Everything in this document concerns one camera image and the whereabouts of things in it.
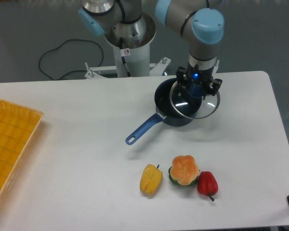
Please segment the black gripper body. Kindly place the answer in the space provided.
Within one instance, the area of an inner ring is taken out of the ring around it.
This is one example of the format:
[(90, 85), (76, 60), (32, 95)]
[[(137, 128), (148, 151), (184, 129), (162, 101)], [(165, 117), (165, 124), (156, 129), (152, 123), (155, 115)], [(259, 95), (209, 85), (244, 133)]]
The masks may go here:
[(189, 86), (194, 83), (204, 89), (208, 89), (211, 83), (212, 73), (213, 66), (210, 69), (200, 70), (188, 64), (186, 71), (187, 85)]

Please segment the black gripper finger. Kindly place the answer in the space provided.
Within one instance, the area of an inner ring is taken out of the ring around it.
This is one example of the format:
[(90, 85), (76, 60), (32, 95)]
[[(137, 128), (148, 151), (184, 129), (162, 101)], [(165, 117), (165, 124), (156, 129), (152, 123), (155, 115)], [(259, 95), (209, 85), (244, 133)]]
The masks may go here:
[(211, 95), (215, 96), (219, 91), (219, 88), (222, 85), (223, 80), (218, 78), (207, 78), (202, 81), (202, 88), (204, 90), (204, 94), (202, 99), (205, 99), (206, 96)]
[(186, 69), (179, 66), (176, 71), (177, 91), (181, 94), (187, 94), (187, 76)]

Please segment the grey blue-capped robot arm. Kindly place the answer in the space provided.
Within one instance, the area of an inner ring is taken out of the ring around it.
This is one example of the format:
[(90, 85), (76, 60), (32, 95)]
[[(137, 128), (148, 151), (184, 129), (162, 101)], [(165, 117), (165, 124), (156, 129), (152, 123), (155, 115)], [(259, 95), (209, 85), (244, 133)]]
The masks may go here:
[[(143, 12), (140, 0), (84, 0), (78, 14), (94, 35), (113, 47), (119, 77), (149, 74), (149, 46), (156, 35), (154, 19)], [(213, 78), (217, 50), (224, 33), (217, 0), (159, 0), (156, 19), (189, 45), (187, 69), (180, 80), (190, 95), (215, 95), (221, 81)]]

